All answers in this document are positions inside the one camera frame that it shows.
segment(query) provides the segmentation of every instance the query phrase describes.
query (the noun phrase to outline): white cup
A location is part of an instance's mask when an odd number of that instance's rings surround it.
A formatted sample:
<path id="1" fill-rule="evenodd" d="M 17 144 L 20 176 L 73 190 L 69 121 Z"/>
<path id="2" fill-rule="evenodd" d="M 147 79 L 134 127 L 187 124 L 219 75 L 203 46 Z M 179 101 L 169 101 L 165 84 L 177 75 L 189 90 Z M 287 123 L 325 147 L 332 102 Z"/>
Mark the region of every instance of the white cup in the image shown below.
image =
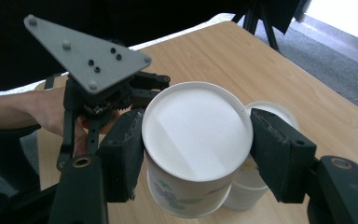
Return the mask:
<path id="1" fill-rule="evenodd" d="M 252 108 L 274 113 L 292 127 L 299 130 L 296 117 L 283 105 L 269 101 L 257 101 L 248 104 L 245 108 L 249 114 L 251 114 Z M 238 211 L 247 210 L 253 207 L 268 190 L 269 187 L 258 173 L 255 161 L 252 156 L 249 155 L 234 178 L 224 206 Z"/>
<path id="2" fill-rule="evenodd" d="M 204 217 L 222 205 L 253 141 L 243 104 L 205 82 L 181 83 L 157 95 L 142 132 L 150 193 L 178 217 Z"/>
<path id="3" fill-rule="evenodd" d="M 255 161 L 249 157 L 235 176 L 223 205 L 232 210 L 247 210 L 253 207 L 267 190 L 269 187 L 258 173 Z"/>

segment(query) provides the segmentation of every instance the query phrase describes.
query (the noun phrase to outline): table surface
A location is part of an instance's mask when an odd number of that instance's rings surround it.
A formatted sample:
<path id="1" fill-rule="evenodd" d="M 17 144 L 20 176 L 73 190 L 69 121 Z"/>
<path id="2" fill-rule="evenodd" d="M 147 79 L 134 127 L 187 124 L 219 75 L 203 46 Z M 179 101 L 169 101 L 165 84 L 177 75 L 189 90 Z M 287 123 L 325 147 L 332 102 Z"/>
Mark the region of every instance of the table surface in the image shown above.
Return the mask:
<path id="1" fill-rule="evenodd" d="M 153 58 L 144 71 L 168 75 L 172 85 L 205 81 L 232 92 L 244 105 L 272 101 L 287 107 L 300 131 L 318 146 L 317 158 L 336 155 L 358 163 L 358 107 L 234 22 L 218 23 L 141 52 Z M 64 85 L 65 77 L 56 79 L 55 87 Z M 43 129 L 38 133 L 42 189 L 59 181 L 55 164 L 61 142 Z M 277 203 L 270 191 L 247 211 L 221 207 L 207 217 L 174 217 L 153 201 L 145 171 L 144 162 L 135 201 L 108 204 L 110 223 L 308 223 L 308 197 L 302 204 Z"/>

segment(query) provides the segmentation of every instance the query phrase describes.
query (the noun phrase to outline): gray floor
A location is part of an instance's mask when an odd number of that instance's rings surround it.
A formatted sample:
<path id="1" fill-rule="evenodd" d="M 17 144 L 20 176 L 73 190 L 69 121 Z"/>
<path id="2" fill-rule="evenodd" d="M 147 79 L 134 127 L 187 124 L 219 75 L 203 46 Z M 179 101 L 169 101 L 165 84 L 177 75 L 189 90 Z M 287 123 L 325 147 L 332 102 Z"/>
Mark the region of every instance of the gray floor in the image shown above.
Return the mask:
<path id="1" fill-rule="evenodd" d="M 168 38 L 182 35 L 183 33 L 219 21 L 229 21 L 232 16 L 233 15 L 229 14 L 221 14 L 193 29 L 189 29 L 180 34 L 173 34 L 156 41 L 144 43 L 140 46 L 134 46 L 133 49 L 141 49 L 148 45 L 156 44 Z M 293 21 L 286 35 L 283 35 L 278 31 L 275 31 L 275 34 L 284 57 L 296 63 L 299 67 L 303 68 L 308 73 L 321 80 L 325 85 L 358 106 L 357 38 L 343 34 L 342 32 L 311 18 L 306 18 L 301 23 Z M 257 27 L 255 36 L 268 43 L 261 22 Z M 34 85 L 30 85 L 20 88 L 19 90 L 14 90 L 14 92 L 27 91 L 33 88 Z M 21 139 L 21 142 L 24 145 L 25 154 L 33 167 L 37 170 L 35 134 Z M 0 178 L 0 192 L 4 192 L 8 195 L 16 193 L 16 191 L 2 178 Z"/>

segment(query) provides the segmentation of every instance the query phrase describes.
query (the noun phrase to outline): human hand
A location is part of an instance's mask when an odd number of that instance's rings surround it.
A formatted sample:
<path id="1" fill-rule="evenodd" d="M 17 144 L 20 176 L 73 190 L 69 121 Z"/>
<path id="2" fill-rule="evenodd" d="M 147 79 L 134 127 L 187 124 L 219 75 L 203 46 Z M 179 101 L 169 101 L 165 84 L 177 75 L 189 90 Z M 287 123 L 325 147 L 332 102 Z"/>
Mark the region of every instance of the human hand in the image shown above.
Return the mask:
<path id="1" fill-rule="evenodd" d="M 63 96 L 65 88 L 52 89 L 49 91 L 40 91 L 35 100 L 34 108 L 30 114 L 36 122 L 51 133 L 63 136 L 64 124 L 64 107 Z M 105 125 L 100 133 L 107 133 L 115 121 L 119 117 L 119 113 L 114 111 L 112 118 Z M 88 127 L 88 121 L 85 117 L 80 116 L 75 121 L 75 148 L 74 156 L 83 155 L 87 149 L 88 135 L 85 128 Z"/>

